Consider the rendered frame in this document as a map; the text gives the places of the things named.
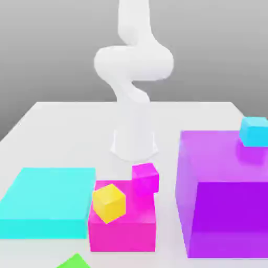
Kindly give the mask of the large purple box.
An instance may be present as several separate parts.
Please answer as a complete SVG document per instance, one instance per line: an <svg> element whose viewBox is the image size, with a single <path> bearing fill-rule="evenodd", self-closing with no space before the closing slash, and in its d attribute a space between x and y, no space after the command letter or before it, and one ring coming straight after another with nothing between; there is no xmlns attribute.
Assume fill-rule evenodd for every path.
<svg viewBox="0 0 268 268"><path fill-rule="evenodd" d="M182 131L175 198L189 258L268 258L268 148Z"/></svg>

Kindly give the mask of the small blue cube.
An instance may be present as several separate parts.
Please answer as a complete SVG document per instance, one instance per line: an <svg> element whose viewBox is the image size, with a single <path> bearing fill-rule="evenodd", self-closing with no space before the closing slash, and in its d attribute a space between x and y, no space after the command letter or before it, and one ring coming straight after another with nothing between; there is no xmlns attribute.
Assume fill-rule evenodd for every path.
<svg viewBox="0 0 268 268"><path fill-rule="evenodd" d="M268 148L268 119L266 117L244 117L239 138L245 147Z"/></svg>

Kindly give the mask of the large pink box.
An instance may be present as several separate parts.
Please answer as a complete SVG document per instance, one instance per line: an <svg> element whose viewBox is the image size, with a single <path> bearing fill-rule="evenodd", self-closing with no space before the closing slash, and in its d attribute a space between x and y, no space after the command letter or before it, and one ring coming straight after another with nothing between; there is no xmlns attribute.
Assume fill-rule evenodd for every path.
<svg viewBox="0 0 268 268"><path fill-rule="evenodd" d="M96 182L99 189L114 184L126 195L126 214L106 224L93 210L88 217L88 238L92 252L154 252L156 216L154 194L136 194L131 181Z"/></svg>

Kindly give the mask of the small magenta cube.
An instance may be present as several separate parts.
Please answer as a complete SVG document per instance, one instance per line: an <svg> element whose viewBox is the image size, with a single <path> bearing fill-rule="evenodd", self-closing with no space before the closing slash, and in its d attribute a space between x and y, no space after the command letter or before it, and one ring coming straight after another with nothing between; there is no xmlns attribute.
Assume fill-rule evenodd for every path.
<svg viewBox="0 0 268 268"><path fill-rule="evenodd" d="M153 163L133 165L131 180L135 191L139 194L152 194L159 191L160 176Z"/></svg>

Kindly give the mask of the large cyan box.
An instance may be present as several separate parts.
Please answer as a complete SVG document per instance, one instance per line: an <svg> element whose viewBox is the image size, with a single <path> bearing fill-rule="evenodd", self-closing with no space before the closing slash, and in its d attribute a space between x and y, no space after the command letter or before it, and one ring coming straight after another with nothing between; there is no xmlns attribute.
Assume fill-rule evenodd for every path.
<svg viewBox="0 0 268 268"><path fill-rule="evenodd" d="M25 167L0 200L0 239L85 239L92 167Z"/></svg>

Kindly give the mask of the small yellow cube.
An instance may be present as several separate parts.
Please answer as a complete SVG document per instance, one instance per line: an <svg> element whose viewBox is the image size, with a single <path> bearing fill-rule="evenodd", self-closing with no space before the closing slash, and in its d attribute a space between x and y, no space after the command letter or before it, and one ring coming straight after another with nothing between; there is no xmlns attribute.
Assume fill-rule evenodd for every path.
<svg viewBox="0 0 268 268"><path fill-rule="evenodd" d="M126 214L126 195L114 184L93 191L93 210L108 224Z"/></svg>

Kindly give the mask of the small green cube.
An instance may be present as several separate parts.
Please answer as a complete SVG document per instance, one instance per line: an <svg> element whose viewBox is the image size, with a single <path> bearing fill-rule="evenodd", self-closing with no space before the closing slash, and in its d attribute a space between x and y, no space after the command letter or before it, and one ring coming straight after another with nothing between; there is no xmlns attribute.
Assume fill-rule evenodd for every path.
<svg viewBox="0 0 268 268"><path fill-rule="evenodd" d="M56 268L91 268L85 260L76 253L60 265L58 265Z"/></svg>

